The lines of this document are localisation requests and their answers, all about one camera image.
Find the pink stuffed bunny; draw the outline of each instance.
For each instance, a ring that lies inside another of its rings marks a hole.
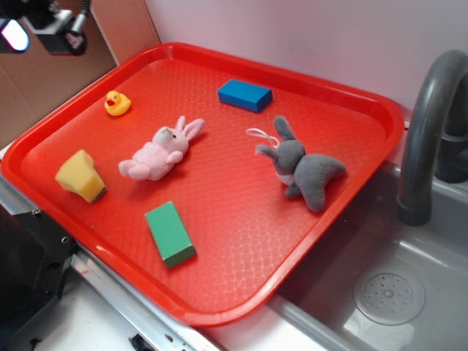
[[[200,132],[204,124],[205,121],[199,118],[185,125],[185,116],[180,116],[175,129],[162,127],[132,159],[120,162],[118,170],[136,181],[158,181],[182,161],[189,149],[189,140]]]

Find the gray sink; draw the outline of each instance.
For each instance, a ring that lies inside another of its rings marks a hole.
[[[408,227],[398,177],[368,182],[279,288],[282,313],[334,350],[468,350],[468,192],[434,181],[432,220]]]

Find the sponge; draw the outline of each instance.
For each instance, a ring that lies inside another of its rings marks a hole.
[[[105,191],[105,184],[94,169],[94,160],[84,150],[71,156],[58,170],[56,181],[61,187],[92,203]]]
[[[148,212],[146,221],[168,268],[197,254],[172,201]]]
[[[270,89],[230,80],[218,90],[219,101],[253,112],[260,112],[273,100]]]

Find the rubber duck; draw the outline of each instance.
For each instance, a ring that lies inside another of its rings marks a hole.
[[[109,91],[106,95],[104,107],[112,116],[120,116],[128,111],[132,101],[125,95],[115,90]]]

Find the gray faucet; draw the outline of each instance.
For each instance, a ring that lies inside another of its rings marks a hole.
[[[468,179],[468,56],[443,53],[420,90],[409,126],[399,184],[399,218],[418,226],[431,219],[432,179]]]

